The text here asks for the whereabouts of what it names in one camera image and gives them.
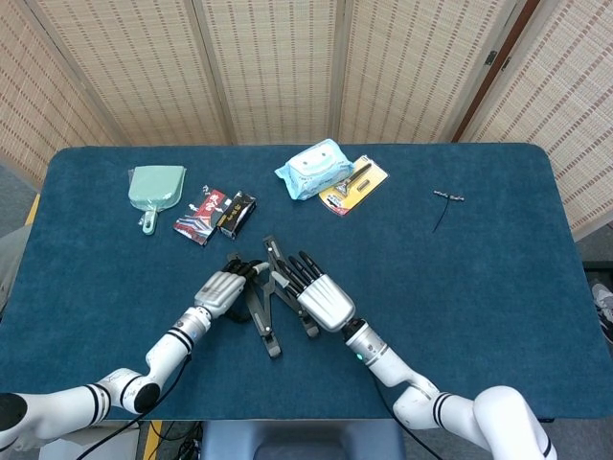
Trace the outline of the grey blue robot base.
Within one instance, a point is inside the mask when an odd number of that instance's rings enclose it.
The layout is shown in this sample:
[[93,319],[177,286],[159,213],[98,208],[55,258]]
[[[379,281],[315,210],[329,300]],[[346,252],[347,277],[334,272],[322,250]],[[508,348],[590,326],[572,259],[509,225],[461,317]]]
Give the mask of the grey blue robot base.
[[204,424],[200,460],[406,460],[387,419],[245,420]]

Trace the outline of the black zip tie with beads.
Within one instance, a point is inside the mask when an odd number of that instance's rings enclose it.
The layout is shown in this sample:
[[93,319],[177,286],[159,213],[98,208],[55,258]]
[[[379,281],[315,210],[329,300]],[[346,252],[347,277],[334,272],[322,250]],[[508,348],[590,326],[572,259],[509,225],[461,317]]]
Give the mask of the black zip tie with beads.
[[438,230],[438,228],[440,227],[440,225],[441,225],[441,223],[443,221],[443,218],[445,217],[445,215],[446,215],[446,213],[448,211],[450,203],[451,202],[460,202],[460,203],[465,202],[465,197],[462,196],[462,195],[453,195],[453,194],[446,193],[446,192],[439,191],[439,190],[434,190],[433,191],[433,195],[441,197],[441,198],[443,198],[445,200],[445,204],[443,206],[443,210],[442,210],[438,220],[436,221],[436,223],[435,223],[435,225],[434,225],[434,227],[432,229],[432,233],[435,233]]

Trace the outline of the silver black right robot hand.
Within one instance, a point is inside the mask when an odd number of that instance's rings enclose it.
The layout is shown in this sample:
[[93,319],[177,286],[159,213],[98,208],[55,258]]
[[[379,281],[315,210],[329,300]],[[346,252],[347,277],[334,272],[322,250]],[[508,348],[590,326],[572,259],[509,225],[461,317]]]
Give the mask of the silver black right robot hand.
[[351,297],[305,251],[276,265],[276,282],[322,329],[336,333],[353,319]]

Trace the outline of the blue table mat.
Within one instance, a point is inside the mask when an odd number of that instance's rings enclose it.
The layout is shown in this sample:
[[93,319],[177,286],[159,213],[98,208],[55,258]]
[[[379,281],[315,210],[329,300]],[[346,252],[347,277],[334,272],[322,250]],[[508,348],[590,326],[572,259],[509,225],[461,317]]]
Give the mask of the blue table mat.
[[[0,321],[0,392],[52,393],[145,356],[231,253],[305,251],[413,369],[472,399],[516,388],[542,418],[613,415],[607,350],[552,167],[531,144],[346,145],[389,177],[343,217],[295,201],[275,170],[294,146],[75,148],[51,161]],[[140,165],[257,199],[238,236],[178,234],[178,204],[145,235],[127,197]],[[464,196],[451,202],[434,190]]]

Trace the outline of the bamboo folding screen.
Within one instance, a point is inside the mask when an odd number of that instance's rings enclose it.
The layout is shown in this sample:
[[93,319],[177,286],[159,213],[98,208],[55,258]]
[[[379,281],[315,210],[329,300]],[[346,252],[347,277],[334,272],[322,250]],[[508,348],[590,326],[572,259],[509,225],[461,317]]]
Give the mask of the bamboo folding screen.
[[[79,146],[450,141],[506,0],[0,0],[0,165]],[[613,0],[541,0],[459,142],[526,142],[613,224]]]

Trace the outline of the black gold small box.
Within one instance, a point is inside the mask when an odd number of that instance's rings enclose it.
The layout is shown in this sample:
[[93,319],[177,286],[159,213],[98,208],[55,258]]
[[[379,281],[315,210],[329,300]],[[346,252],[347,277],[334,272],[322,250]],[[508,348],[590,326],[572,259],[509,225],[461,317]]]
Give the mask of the black gold small box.
[[254,196],[238,191],[219,219],[217,229],[227,238],[234,240],[256,207],[257,199]]

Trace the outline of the black folding stand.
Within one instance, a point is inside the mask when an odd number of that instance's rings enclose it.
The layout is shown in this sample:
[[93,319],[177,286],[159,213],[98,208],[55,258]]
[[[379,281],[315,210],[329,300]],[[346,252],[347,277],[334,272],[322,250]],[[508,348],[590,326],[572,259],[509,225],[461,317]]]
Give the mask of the black folding stand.
[[[286,263],[287,260],[279,246],[277,239],[270,235],[263,239],[263,244],[267,253],[267,261],[273,271],[279,268],[278,262]],[[225,268],[230,271],[238,272],[242,261],[238,253],[231,253],[227,256],[228,263]],[[319,327],[311,316],[299,306],[298,301],[286,293],[276,282],[272,273],[267,271],[266,274],[257,275],[251,278],[244,289],[246,306],[249,310],[251,318],[258,330],[263,345],[269,357],[276,358],[282,353],[281,345],[273,331],[272,324],[272,297],[273,295],[281,299],[294,313],[298,316],[306,335],[309,338],[314,338],[319,335]]]

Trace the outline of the white box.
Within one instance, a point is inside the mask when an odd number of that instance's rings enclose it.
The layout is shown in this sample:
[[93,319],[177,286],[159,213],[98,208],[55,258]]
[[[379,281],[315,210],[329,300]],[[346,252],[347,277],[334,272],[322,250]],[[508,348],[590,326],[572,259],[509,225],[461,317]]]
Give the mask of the white box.
[[[105,436],[112,434],[122,423],[104,422],[64,435],[41,448],[38,460],[76,460]],[[90,452],[82,460],[135,460],[140,428],[132,424],[122,433]]]

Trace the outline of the grey white sneaker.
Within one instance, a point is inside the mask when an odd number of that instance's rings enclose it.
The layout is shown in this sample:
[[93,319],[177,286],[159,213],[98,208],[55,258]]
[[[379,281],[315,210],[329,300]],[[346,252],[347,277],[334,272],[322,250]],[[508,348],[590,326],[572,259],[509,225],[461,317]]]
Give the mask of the grey white sneaker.
[[599,280],[590,283],[597,315],[606,340],[613,345],[613,291]]

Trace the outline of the mint green dustpan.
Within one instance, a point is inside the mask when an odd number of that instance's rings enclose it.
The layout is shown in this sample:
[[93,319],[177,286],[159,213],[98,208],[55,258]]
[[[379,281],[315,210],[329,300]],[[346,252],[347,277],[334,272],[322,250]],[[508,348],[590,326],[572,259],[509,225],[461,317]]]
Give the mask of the mint green dustpan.
[[145,235],[154,233],[160,212],[179,202],[186,171],[183,166],[148,165],[129,172],[128,200],[143,213],[140,225]]

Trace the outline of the brown wooden post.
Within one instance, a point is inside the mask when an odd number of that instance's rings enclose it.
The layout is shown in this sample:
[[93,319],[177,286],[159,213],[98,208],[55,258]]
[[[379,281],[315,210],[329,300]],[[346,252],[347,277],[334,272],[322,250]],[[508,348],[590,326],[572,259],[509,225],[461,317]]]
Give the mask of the brown wooden post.
[[506,0],[509,6],[503,14],[504,22],[498,21],[492,31],[492,39],[486,48],[483,65],[474,77],[466,94],[458,119],[453,124],[452,143],[462,140],[470,124],[484,104],[488,92],[511,58],[511,52],[524,33],[541,0]]

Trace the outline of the light blue wet wipes pack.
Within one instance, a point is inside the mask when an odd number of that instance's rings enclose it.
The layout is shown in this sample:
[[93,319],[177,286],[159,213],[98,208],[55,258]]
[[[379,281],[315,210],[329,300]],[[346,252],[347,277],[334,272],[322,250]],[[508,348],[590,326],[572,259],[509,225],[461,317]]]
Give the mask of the light blue wet wipes pack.
[[348,178],[353,170],[353,162],[328,138],[289,158],[275,175],[293,200],[306,200]]

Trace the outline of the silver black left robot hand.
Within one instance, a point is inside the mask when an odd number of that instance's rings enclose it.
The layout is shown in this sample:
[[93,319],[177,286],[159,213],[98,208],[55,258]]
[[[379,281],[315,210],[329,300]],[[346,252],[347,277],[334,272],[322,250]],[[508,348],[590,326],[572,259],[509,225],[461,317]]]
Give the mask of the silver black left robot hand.
[[234,305],[248,282],[268,268],[269,263],[260,260],[232,259],[195,294],[193,311],[208,321],[219,318]]

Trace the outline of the red black flat box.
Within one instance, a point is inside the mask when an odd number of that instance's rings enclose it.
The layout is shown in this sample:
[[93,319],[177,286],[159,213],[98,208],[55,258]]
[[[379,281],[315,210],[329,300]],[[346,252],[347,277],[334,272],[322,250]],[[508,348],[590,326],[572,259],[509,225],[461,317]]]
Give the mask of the red black flat box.
[[188,240],[204,246],[215,233],[220,218],[231,202],[232,199],[222,191],[204,185],[172,228]]

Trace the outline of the yellow razor blister pack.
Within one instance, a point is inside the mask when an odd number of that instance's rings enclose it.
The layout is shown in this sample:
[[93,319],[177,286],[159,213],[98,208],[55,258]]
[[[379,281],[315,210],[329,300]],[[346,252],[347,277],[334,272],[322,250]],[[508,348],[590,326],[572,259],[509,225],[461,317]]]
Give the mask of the yellow razor blister pack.
[[387,178],[373,159],[361,155],[353,162],[352,174],[318,194],[322,204],[336,216],[343,217],[358,206]]

